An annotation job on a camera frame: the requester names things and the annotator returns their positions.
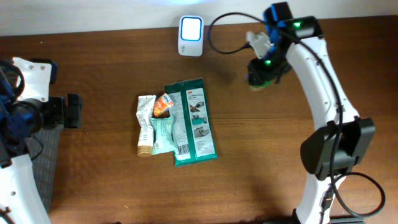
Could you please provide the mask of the green lid jar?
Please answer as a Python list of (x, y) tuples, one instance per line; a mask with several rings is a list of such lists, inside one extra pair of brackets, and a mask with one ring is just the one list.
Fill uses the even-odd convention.
[(249, 85), (249, 89), (252, 91), (260, 91), (264, 88), (266, 88), (267, 86), (269, 86), (270, 84), (272, 84), (273, 80), (268, 80), (268, 81), (264, 81), (264, 82), (259, 82), (257, 80), (253, 80), (253, 79), (247, 79), (246, 83)]

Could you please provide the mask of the white cream tube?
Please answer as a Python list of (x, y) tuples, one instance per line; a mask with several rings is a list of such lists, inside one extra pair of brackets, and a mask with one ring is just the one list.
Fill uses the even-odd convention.
[(137, 143), (137, 155), (139, 157), (149, 157), (153, 153), (154, 129), (150, 119), (153, 115), (155, 100), (155, 95), (138, 97), (136, 117), (140, 126)]

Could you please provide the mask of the green 3M gloves package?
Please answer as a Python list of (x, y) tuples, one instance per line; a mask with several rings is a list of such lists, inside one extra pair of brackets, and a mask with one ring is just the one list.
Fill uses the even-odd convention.
[(186, 166), (218, 158), (202, 78), (165, 86), (174, 105), (169, 114), (174, 119), (172, 137), (177, 148), (175, 166)]

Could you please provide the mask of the orange snack packet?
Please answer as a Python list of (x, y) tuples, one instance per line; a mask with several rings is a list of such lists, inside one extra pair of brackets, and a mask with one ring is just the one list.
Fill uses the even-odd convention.
[(154, 103), (154, 116), (159, 117), (160, 115), (171, 109), (173, 105), (174, 102), (172, 101), (171, 97), (167, 93), (164, 93)]

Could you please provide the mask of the light green wipes packet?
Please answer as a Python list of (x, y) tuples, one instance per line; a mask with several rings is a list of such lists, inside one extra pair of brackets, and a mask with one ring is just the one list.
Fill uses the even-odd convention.
[(151, 118), (150, 121), (155, 134), (153, 155), (176, 151), (177, 145), (172, 137), (174, 118)]

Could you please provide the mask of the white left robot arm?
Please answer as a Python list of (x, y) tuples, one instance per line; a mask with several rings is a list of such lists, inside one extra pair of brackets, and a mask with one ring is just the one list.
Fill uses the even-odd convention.
[(35, 184), (27, 139), (44, 142), (43, 129), (76, 129), (83, 99), (75, 93), (50, 96), (57, 64), (50, 59), (1, 61), (1, 223), (50, 223)]

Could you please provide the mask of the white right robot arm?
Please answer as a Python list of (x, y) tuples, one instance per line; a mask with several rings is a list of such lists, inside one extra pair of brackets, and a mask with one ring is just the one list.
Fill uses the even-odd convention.
[(314, 132), (300, 147), (307, 171), (303, 197), (290, 223), (331, 223), (339, 186), (354, 174), (374, 136), (371, 119), (362, 119), (347, 99), (332, 67), (326, 40), (313, 16), (294, 17), (286, 2), (264, 11), (264, 33), (248, 32), (256, 58), (248, 65), (248, 83), (262, 88), (293, 70), (310, 105)]

